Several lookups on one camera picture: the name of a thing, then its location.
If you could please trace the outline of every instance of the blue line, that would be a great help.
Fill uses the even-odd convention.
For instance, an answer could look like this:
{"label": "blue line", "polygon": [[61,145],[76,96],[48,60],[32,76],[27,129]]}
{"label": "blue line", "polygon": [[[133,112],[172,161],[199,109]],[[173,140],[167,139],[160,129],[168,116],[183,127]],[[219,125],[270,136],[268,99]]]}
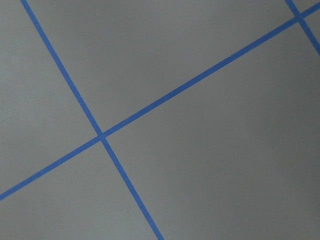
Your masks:
{"label": "blue line", "polygon": [[293,15],[298,19],[299,24],[302,27],[304,33],[307,35],[307,37],[309,38],[310,42],[314,46],[315,50],[320,55],[320,43],[318,42],[318,40],[316,39],[315,35],[313,34],[311,29],[309,28],[308,24],[304,20],[303,16],[301,15],[301,13],[298,10],[298,8],[296,7],[296,5],[294,4],[294,2],[292,0],[285,0],[285,2],[288,5],[288,7],[290,8],[290,10],[293,13]]}
{"label": "blue line", "polygon": [[77,149],[73,150],[72,152],[69,152],[67,155],[61,157],[57,161],[51,163],[50,165],[46,166],[45,168],[41,169],[40,171],[36,172],[32,176],[28,177],[27,179],[23,180],[22,182],[18,183],[14,187],[8,189],[7,191],[0,194],[0,201],[3,199],[9,197],[11,194],[14,194],[16,191],[24,188],[25,186],[32,183],[34,180],[40,178],[41,176],[45,175],[46,173],[50,172],[51,170],[55,169],[56,167],[60,166],[61,164],[65,163],[69,159],[73,158],[74,156],[78,155],[79,153],[82,153],[84,150],[90,148],[92,145],[99,142],[99,137],[95,137],[91,139],[90,141],[87,141],[85,144],[81,145]]}
{"label": "blue line", "polygon": [[157,237],[158,240],[164,240],[164,237],[162,236],[161,232],[159,231],[156,223],[154,222],[154,220],[152,219],[150,213],[148,212],[146,206],[144,205],[144,203],[142,202],[138,192],[136,191],[135,187],[133,186],[133,184],[131,183],[128,175],[126,174],[124,168],[122,167],[122,165],[120,164],[115,152],[113,151],[113,149],[111,148],[110,144],[108,143],[108,141],[104,138],[103,140],[101,140],[104,148],[106,149],[106,151],[108,152],[110,158],[112,159],[116,169],[118,170],[118,172],[120,173],[122,179],[124,180],[127,188],[129,189],[131,195],[133,196],[136,204],[139,206],[141,212],[143,213],[146,221],[148,222],[148,224],[150,225],[152,231],[154,232],[155,236]]}
{"label": "blue line", "polygon": [[115,155],[114,151],[112,150],[111,146],[109,145],[108,141],[104,137],[104,135],[103,135],[103,133],[102,133],[97,121],[95,120],[94,116],[90,112],[90,110],[89,110],[87,104],[85,103],[84,99],[81,97],[79,91],[77,90],[75,84],[73,83],[72,79],[70,78],[70,76],[69,76],[67,70],[65,69],[63,63],[59,59],[56,51],[54,50],[54,48],[51,45],[49,39],[47,38],[45,32],[43,31],[42,27],[40,26],[40,23],[38,22],[36,16],[34,15],[32,9],[30,8],[28,2],[26,0],[21,0],[21,2],[23,4],[26,12],[28,13],[30,19],[32,20],[36,30],[38,31],[39,35],[41,36],[45,46],[47,47],[48,51],[50,52],[53,60],[55,61],[57,67],[59,68],[60,72],[62,73],[65,81],[69,85],[69,87],[72,90],[75,98],[79,102],[82,110],[85,112],[85,115],[89,119],[93,129],[95,130],[95,132],[97,134],[98,139],[102,142],[105,150],[107,151],[107,153],[109,154],[110,158],[112,159],[115,167],[117,168],[118,172],[120,173],[123,181],[125,182],[126,186],[128,187],[130,193],[132,194],[135,202],[137,203],[137,205],[139,206],[140,210],[142,211],[145,219],[149,223],[149,225],[150,225],[151,229],[153,230],[155,236],[158,238],[158,240],[164,240],[164,237],[161,235],[161,233],[160,233],[158,227],[156,226],[154,220],[152,219],[150,213],[148,212],[147,208],[145,207],[144,203],[142,202],[141,198],[139,197],[138,192],[136,191],[135,187],[131,183],[128,175],[126,174],[124,168],[120,164],[118,158],[116,157],[116,155]]}
{"label": "blue line", "polygon": [[[314,6],[308,8],[306,11],[302,13],[303,17],[307,17],[310,14],[314,13],[315,11],[320,9],[320,3],[315,4]],[[158,100],[152,102],[148,106],[144,107],[143,109],[139,110],[138,112],[132,114],[131,116],[127,117],[125,120],[119,122],[118,124],[114,125],[113,127],[109,128],[107,131],[103,133],[105,137],[110,136],[111,134],[115,133],[116,131],[122,129],[123,127],[127,126],[128,124],[132,123],[136,119],[142,117],[143,115],[147,114],[151,110],[155,109],[156,107],[160,106],[161,104],[165,103],[166,101],[172,99],[176,95],[182,93],[183,91],[187,90],[191,86],[195,85],[196,83],[200,82],[204,78],[208,77],[209,75],[215,73],[216,71],[222,69],[226,65],[232,63],[234,60],[240,58],[241,56],[245,55],[249,51],[255,49],[256,47],[260,46],[264,42],[268,41],[269,39],[273,38],[274,36],[278,35],[282,31],[288,29],[292,25],[298,22],[296,17],[290,19],[289,21],[285,22],[284,24],[278,26],[274,30],[270,31],[266,35],[260,37],[259,39],[255,40],[254,42],[250,43],[249,45],[245,46],[244,48],[240,49],[239,51],[235,52],[231,56],[225,58],[224,60],[220,61],[216,65],[212,66],[211,68],[207,69],[206,71],[200,73],[198,76],[194,77],[193,79],[187,81],[186,83],[182,84],[181,86],[177,87],[173,91],[167,93],[163,97],[159,98]]]}
{"label": "blue line", "polygon": [[87,104],[85,103],[84,99],[81,97],[78,89],[76,88],[75,84],[73,83],[73,81],[72,81],[71,77],[69,76],[66,68],[62,64],[60,58],[58,57],[56,51],[54,50],[54,48],[52,46],[52,44],[50,43],[49,39],[47,38],[44,30],[40,26],[40,23],[38,22],[35,14],[33,13],[31,7],[28,4],[27,0],[21,0],[21,3],[24,6],[24,9],[27,12],[27,14],[29,15],[31,21],[33,22],[33,25],[34,25],[35,29],[37,30],[37,32],[39,33],[40,37],[42,38],[43,43],[45,44],[46,48],[48,49],[49,53],[51,54],[55,64],[59,68],[62,76],[64,77],[64,79],[66,81],[66,83],[69,85],[71,91],[73,92],[73,95],[75,96],[76,100],[80,104],[80,106],[81,106],[82,110],[84,111],[86,117],[89,119],[93,129],[95,130],[95,132],[98,135],[101,134],[102,131],[101,131],[100,127],[98,126],[97,121],[95,120],[94,116],[90,112],[90,110],[89,110]]}

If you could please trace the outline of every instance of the gray floor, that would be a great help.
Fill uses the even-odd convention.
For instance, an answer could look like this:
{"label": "gray floor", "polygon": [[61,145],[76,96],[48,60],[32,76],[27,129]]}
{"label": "gray floor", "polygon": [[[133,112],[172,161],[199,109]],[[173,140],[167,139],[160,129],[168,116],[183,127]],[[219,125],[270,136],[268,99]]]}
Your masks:
{"label": "gray floor", "polygon": [[[28,2],[102,131],[293,17],[279,0]],[[320,10],[305,21],[320,40]],[[96,133],[19,1],[0,26],[1,194]],[[107,138],[166,240],[320,239],[319,76],[296,23]],[[157,238],[98,142],[2,200],[0,239]]]}

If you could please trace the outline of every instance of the gray square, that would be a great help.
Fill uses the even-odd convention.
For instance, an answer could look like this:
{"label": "gray square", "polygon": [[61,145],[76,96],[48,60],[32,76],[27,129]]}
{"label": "gray square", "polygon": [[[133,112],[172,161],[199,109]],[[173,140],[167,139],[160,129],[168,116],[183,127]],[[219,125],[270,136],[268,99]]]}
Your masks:
{"label": "gray square", "polygon": [[95,137],[19,1],[0,8],[0,193]]}
{"label": "gray square", "polygon": [[101,143],[0,207],[2,240],[155,240]]}
{"label": "gray square", "polygon": [[319,65],[296,23],[108,137],[165,239],[320,238]]}
{"label": "gray square", "polygon": [[103,130],[292,18],[278,0],[30,5]]}

